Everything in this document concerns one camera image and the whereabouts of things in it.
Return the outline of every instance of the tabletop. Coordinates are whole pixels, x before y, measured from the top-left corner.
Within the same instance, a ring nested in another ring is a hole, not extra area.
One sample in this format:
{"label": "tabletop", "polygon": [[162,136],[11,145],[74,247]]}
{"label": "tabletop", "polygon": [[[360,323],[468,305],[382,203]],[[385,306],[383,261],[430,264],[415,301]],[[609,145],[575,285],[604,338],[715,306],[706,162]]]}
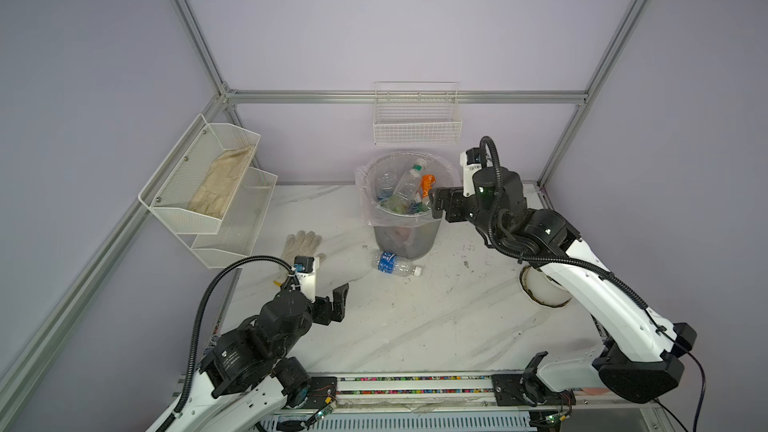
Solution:
{"label": "tabletop", "polygon": [[[529,207],[542,207],[533,185],[524,194]],[[318,253],[327,255],[316,294],[350,284],[344,321],[314,324],[290,352],[311,373],[520,370],[539,351],[600,341],[580,303],[533,302],[518,280],[522,266],[486,248],[467,223],[443,222],[432,250],[415,261],[422,276],[408,278],[372,269],[378,247],[355,186],[277,186],[254,254],[280,256],[286,236],[300,230],[321,235]],[[258,314],[284,278],[276,264],[247,264],[221,331]]]}

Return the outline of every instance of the aluminum frame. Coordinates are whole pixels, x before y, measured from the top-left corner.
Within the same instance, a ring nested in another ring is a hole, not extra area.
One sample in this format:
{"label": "aluminum frame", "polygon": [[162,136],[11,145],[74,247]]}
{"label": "aluminum frame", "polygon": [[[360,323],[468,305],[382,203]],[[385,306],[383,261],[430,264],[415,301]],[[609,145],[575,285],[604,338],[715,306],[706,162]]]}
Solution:
{"label": "aluminum frame", "polygon": [[[637,27],[639,18],[649,1],[632,0],[586,91],[465,91],[458,93],[457,101],[460,103],[575,104],[574,114],[538,180],[539,186],[545,187],[590,111],[621,51]],[[208,80],[216,89],[214,98],[209,101],[203,111],[206,120],[212,120],[218,113],[225,112],[233,124],[242,126],[236,111],[238,103],[374,103],[375,92],[372,90],[230,90],[218,70],[189,0],[170,0],[170,2],[203,64]],[[153,177],[158,187],[197,132],[198,130],[194,128],[187,130],[163,161]],[[256,158],[254,158],[254,165],[260,168]],[[22,412],[148,215],[149,211],[139,203],[139,200],[134,201],[56,309],[51,312],[43,326],[0,380],[0,432],[9,430]]]}

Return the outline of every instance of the white mesh basket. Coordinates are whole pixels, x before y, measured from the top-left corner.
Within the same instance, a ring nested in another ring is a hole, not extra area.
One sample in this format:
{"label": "white mesh basket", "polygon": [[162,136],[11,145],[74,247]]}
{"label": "white mesh basket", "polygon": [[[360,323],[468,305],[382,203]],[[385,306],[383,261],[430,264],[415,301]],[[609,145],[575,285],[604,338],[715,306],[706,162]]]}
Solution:
{"label": "white mesh basket", "polygon": [[377,82],[373,141],[378,146],[458,144],[456,82]]}
{"label": "white mesh basket", "polygon": [[[184,158],[168,176],[159,192],[145,205],[174,234],[217,234],[232,208],[236,193],[226,204],[224,216],[216,218],[187,210],[190,200],[203,184],[208,168],[225,150],[243,149],[253,146],[250,163],[256,153],[256,146],[261,136],[227,123],[207,123],[197,134]],[[239,177],[236,190],[245,177]]]}
{"label": "white mesh basket", "polygon": [[274,174],[253,167],[245,171],[219,233],[197,235],[190,247],[203,264],[208,268],[222,268],[250,255],[275,184]]}

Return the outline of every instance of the metal mesh trash can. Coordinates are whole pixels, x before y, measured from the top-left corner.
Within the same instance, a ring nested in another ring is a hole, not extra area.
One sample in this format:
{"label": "metal mesh trash can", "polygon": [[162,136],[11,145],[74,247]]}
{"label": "metal mesh trash can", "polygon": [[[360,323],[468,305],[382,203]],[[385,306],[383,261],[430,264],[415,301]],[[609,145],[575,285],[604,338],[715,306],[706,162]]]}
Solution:
{"label": "metal mesh trash can", "polygon": [[460,185],[458,173],[450,162],[420,152],[395,152],[355,170],[363,220],[373,226],[379,248],[410,259],[429,252],[435,244],[440,219],[432,218],[432,212],[405,216],[381,207],[376,196],[376,178],[385,170],[393,170],[400,177],[413,166],[417,158],[427,161],[423,173],[435,176],[435,187]]}

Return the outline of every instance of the beige cloth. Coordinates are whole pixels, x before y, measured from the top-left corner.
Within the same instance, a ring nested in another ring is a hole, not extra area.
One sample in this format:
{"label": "beige cloth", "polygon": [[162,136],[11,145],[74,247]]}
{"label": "beige cloth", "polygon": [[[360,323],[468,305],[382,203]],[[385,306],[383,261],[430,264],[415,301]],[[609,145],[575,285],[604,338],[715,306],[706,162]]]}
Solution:
{"label": "beige cloth", "polygon": [[187,210],[210,217],[224,218],[226,206],[235,195],[235,187],[248,167],[248,159],[254,146],[244,149],[226,150],[214,160],[203,181],[203,185],[192,196]]}

